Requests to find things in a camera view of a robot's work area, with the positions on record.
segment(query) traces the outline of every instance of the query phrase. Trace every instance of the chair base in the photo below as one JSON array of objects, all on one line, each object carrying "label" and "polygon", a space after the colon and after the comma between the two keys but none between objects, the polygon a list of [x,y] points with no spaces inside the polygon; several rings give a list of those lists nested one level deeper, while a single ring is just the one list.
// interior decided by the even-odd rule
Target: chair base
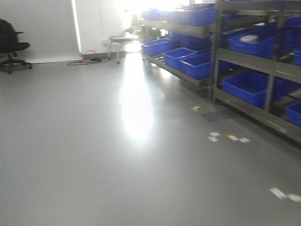
[{"label": "chair base", "polygon": [[32,64],[26,62],[25,60],[17,60],[17,59],[12,59],[11,55],[8,54],[8,60],[2,61],[0,62],[0,67],[3,67],[5,65],[8,65],[8,74],[12,73],[12,67],[14,66],[14,64],[20,64],[20,65],[29,65],[29,69],[32,69]]}]

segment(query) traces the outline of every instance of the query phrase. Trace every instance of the shelf tier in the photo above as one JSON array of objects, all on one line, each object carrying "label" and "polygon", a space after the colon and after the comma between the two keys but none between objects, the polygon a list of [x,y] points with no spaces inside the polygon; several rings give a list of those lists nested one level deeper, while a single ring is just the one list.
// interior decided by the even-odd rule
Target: shelf tier
[{"label": "shelf tier", "polygon": [[249,27],[254,24],[264,23],[266,21],[264,16],[246,16],[234,20],[223,22],[223,31],[231,31],[237,28]]},{"label": "shelf tier", "polygon": [[214,97],[301,143],[300,127],[218,88],[214,88]]},{"label": "shelf tier", "polygon": [[147,59],[148,61],[158,65],[159,67],[167,70],[171,74],[189,82],[190,84],[192,84],[198,88],[205,88],[205,87],[207,88],[208,84],[210,84],[210,81],[211,81],[210,78],[203,79],[203,80],[196,80],[196,79],[184,74],[183,72],[166,65],[164,62],[162,62],[162,60],[158,60],[158,59],[161,59],[163,57],[163,55],[149,56],[147,54],[142,53],[142,57]]},{"label": "shelf tier", "polygon": [[162,21],[140,20],[140,25],[189,34],[200,38],[205,38],[215,31],[214,24],[204,26],[204,27],[196,27],[196,26],[183,25],[183,24],[172,24],[172,23],[167,23]]},{"label": "shelf tier", "polygon": [[283,11],[287,16],[301,16],[301,1],[298,0],[222,1],[220,4],[225,14],[277,16]]},{"label": "shelf tier", "polygon": [[217,58],[260,72],[301,83],[301,67],[285,64],[249,54],[219,48]]}]

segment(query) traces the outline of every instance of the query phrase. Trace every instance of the white container lid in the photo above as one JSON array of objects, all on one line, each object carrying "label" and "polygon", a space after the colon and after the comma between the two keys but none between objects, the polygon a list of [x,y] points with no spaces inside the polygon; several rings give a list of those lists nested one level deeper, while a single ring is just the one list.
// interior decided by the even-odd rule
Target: white container lid
[{"label": "white container lid", "polygon": [[257,43],[258,35],[246,35],[241,37],[239,40],[243,42]]}]

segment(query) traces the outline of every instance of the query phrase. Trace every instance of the blue plastic bin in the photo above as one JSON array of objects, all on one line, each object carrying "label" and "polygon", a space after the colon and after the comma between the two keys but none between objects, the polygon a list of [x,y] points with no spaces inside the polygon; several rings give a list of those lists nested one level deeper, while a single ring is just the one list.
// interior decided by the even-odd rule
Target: blue plastic bin
[{"label": "blue plastic bin", "polygon": [[293,47],[301,45],[301,17],[290,17],[286,20],[285,26],[293,31]]},{"label": "blue plastic bin", "polygon": [[235,37],[235,36],[240,35],[240,34],[247,33],[249,31],[250,31],[249,29],[245,28],[245,29],[241,29],[241,30],[236,30],[236,31],[230,31],[230,32],[223,33],[222,34],[221,46],[222,47],[228,46],[230,44],[229,43],[230,38]]},{"label": "blue plastic bin", "polygon": [[[286,37],[282,43],[281,52],[287,52],[293,48],[292,31],[286,31],[285,33]],[[258,35],[259,40],[257,43],[240,41],[239,39],[245,35]],[[271,59],[273,57],[275,42],[276,29],[274,26],[264,26],[229,39],[230,48],[233,51],[267,59]]]},{"label": "blue plastic bin", "polygon": [[157,20],[167,16],[167,12],[159,8],[150,8],[143,11],[142,17],[145,20]]},{"label": "blue plastic bin", "polygon": [[198,54],[198,52],[187,49],[187,48],[177,48],[166,53],[163,53],[165,64],[173,67],[176,70],[181,69],[180,60],[185,57],[191,57]]},{"label": "blue plastic bin", "polygon": [[301,47],[294,51],[295,65],[301,66]]},{"label": "blue plastic bin", "polygon": [[286,119],[296,126],[301,127],[301,101],[293,103],[285,108]]},{"label": "blue plastic bin", "polygon": [[149,56],[159,55],[173,49],[173,42],[170,39],[159,39],[141,43],[143,53]]},{"label": "blue plastic bin", "polygon": [[211,48],[211,41],[206,40],[206,41],[199,41],[195,43],[189,43],[185,41],[180,41],[180,47],[182,48],[188,48],[194,51],[202,51],[207,48]]},{"label": "blue plastic bin", "polygon": [[169,32],[169,37],[171,37],[172,39],[181,40],[188,43],[210,40],[210,37],[200,38],[200,37],[182,34],[178,32]]},{"label": "blue plastic bin", "polygon": [[301,25],[301,17],[298,16],[290,17],[285,22],[285,26],[289,26],[289,27],[296,27],[299,25]]},{"label": "blue plastic bin", "polygon": [[[277,34],[276,25],[277,25],[276,22],[272,22],[272,23],[266,24],[264,27],[265,27],[265,29],[267,29],[267,32],[274,34],[274,36],[276,37],[276,34]],[[284,53],[284,52],[292,50],[293,47],[294,47],[294,27],[286,26],[286,27],[284,27],[284,36],[283,36],[283,40],[281,43],[280,51],[282,53]]]},{"label": "blue plastic bin", "polygon": [[[212,65],[210,58],[211,52],[187,57],[180,61],[182,71],[196,80],[209,78]],[[220,61],[219,72],[222,73],[229,70],[229,65],[229,62]]]},{"label": "blue plastic bin", "polygon": [[[222,84],[224,91],[257,107],[264,107],[268,87],[266,74],[248,70],[223,80]],[[281,96],[281,83],[276,82],[272,100],[278,101]]]},{"label": "blue plastic bin", "polygon": [[167,12],[167,21],[173,24],[185,24],[187,13],[185,11],[197,11],[206,8],[212,8],[214,4],[192,4],[189,6],[175,8]]},{"label": "blue plastic bin", "polygon": [[180,12],[182,23],[192,26],[207,26],[214,24],[215,7],[214,4],[206,4],[201,8],[191,8]]},{"label": "blue plastic bin", "polygon": [[277,78],[277,81],[281,83],[282,96],[301,88],[301,83],[282,78]]}]

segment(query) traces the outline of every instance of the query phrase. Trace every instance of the floor marking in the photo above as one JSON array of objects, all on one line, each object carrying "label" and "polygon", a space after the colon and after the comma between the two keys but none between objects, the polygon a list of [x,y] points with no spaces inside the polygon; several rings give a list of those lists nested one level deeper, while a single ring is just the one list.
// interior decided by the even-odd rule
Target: floor marking
[{"label": "floor marking", "polygon": [[190,107],[191,110],[198,112],[198,110],[201,108],[202,106],[194,106],[194,107]]},{"label": "floor marking", "polygon": [[240,138],[239,140],[240,140],[241,142],[243,142],[243,143],[251,142],[248,138],[245,138],[245,137]]},{"label": "floor marking", "polygon": [[287,197],[294,202],[301,202],[301,197],[296,194],[288,194]]},{"label": "floor marking", "polygon": [[217,132],[212,132],[212,133],[209,133],[211,136],[213,136],[213,137],[218,137],[218,136],[220,136],[220,134],[219,133],[217,133]]},{"label": "floor marking", "polygon": [[279,199],[281,199],[281,200],[287,198],[287,195],[284,194],[282,191],[280,191],[280,190],[279,190],[278,188],[276,188],[276,187],[270,188],[270,191],[271,191],[275,196],[277,196]]},{"label": "floor marking", "polygon": [[213,142],[218,142],[218,139],[216,139],[216,137],[208,137],[208,138]]},{"label": "floor marking", "polygon": [[238,138],[235,137],[235,136],[233,136],[233,135],[228,135],[228,136],[226,136],[226,139],[228,139],[228,140],[234,140],[234,141],[237,141],[237,140],[238,140]]}]

